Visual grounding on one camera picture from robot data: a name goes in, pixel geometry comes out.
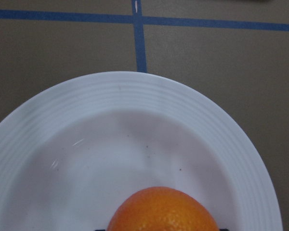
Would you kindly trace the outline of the orange fruit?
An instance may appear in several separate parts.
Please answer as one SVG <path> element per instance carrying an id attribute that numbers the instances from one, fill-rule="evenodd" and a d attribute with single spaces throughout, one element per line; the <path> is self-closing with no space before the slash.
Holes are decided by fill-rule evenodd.
<path id="1" fill-rule="evenodd" d="M 116 210 L 108 231 L 218 231 L 208 210 L 186 193 L 168 188 L 140 190 Z"/>

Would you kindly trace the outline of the white round plate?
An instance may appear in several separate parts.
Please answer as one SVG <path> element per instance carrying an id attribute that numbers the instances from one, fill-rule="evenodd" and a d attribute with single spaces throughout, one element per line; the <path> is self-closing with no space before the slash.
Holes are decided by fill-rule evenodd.
<path id="1" fill-rule="evenodd" d="M 0 231 L 102 230 L 126 198 L 152 186 L 192 196 L 220 228 L 283 229 L 250 139 L 217 104 L 173 80 L 86 75 L 0 122 Z"/>

